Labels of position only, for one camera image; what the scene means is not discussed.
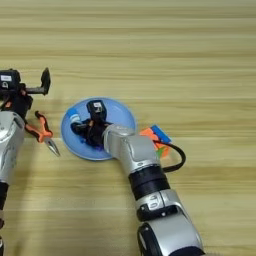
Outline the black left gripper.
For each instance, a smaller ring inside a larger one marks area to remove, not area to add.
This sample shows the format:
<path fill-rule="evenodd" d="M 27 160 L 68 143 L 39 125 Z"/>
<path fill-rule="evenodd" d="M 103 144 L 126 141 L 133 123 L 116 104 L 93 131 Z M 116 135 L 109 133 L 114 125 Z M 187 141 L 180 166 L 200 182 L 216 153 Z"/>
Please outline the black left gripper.
<path fill-rule="evenodd" d="M 33 103 L 32 94 L 47 95 L 50 85 L 50 71 L 45 68 L 41 76 L 40 87 L 28 88 L 24 83 L 15 89 L 0 87 L 0 111 L 11 111 L 25 118 Z"/>

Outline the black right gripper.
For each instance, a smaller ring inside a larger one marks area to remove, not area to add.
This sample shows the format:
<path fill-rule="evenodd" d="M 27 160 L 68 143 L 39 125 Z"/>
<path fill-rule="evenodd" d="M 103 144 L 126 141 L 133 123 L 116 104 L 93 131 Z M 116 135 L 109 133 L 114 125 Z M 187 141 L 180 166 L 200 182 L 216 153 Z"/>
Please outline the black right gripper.
<path fill-rule="evenodd" d="M 102 148 L 104 132 L 108 126 L 109 122 L 86 119 L 83 123 L 73 122 L 71 130 L 75 134 L 81 134 L 89 146 Z"/>

